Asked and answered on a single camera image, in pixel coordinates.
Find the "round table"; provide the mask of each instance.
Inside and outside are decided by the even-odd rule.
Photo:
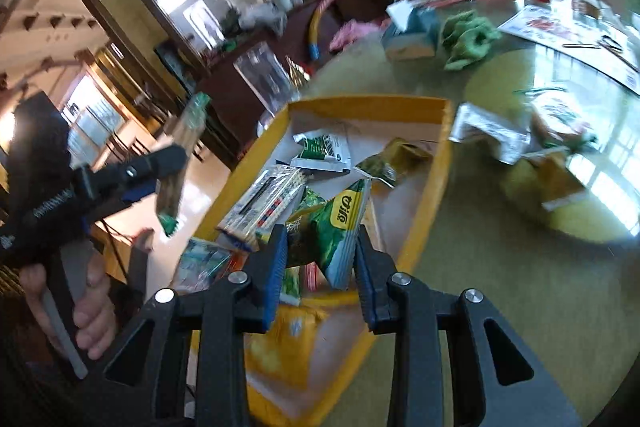
[[[495,25],[516,10],[511,3],[471,7]],[[469,8],[449,8],[440,16]],[[582,62],[513,36],[504,35],[490,56],[465,70],[444,71],[445,61],[438,52],[435,58],[389,62],[379,38],[371,36],[325,65],[305,96],[437,96],[455,104],[470,101],[524,125],[527,112],[514,90],[561,83],[575,95],[598,136],[592,152],[574,155],[569,163],[588,196],[551,216],[534,215],[518,204],[517,190],[505,189],[506,182],[526,185],[532,176],[526,166],[501,164],[478,143],[457,144],[415,274],[452,294],[481,289],[540,357],[586,425],[610,400],[640,345],[640,100]],[[389,335],[377,341],[326,425],[384,425],[393,341]],[[443,356],[448,363],[445,351]]]

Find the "finger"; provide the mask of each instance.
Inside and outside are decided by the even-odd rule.
[[[51,324],[51,319],[42,304],[42,293],[47,286],[47,273],[42,264],[32,264],[20,270],[20,285],[24,289],[24,299],[40,329],[49,342],[62,353],[62,344]]]
[[[91,324],[76,333],[76,343],[78,343],[78,347],[80,349],[90,349],[93,347],[93,345],[104,336],[112,323],[115,324],[113,305],[111,302],[107,302]]]
[[[107,277],[104,267],[104,257],[94,252],[86,269],[86,285],[95,288]]]
[[[47,272],[42,264],[30,264],[20,270],[20,285],[25,293],[41,295],[47,285]]]
[[[109,278],[105,277],[97,286],[86,288],[74,309],[74,323],[78,328],[87,327],[98,316],[105,302],[109,301],[109,286]]]
[[[89,353],[88,353],[89,358],[92,360],[99,359],[102,356],[102,354],[107,350],[107,347],[111,345],[115,336],[116,336],[116,323],[115,321],[113,321],[113,323],[111,323],[111,325],[107,329],[107,332],[102,336],[102,338],[99,341],[97,341],[91,347],[91,349],[89,349]]]

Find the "green cloth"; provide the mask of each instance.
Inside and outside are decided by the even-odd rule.
[[[449,17],[442,29],[442,45],[450,53],[445,70],[460,71],[482,60],[491,50],[492,42],[501,36],[489,19],[478,17],[475,10]]]

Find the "yellow snack bag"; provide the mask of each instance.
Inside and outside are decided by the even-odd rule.
[[[316,333],[326,316],[313,308],[280,304],[266,334],[246,336],[246,370],[306,389]]]

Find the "pink plastic bag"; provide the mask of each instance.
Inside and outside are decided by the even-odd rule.
[[[329,44],[329,51],[340,51],[365,35],[379,30],[380,26],[373,22],[358,22],[355,19],[351,19],[336,32],[331,44]]]

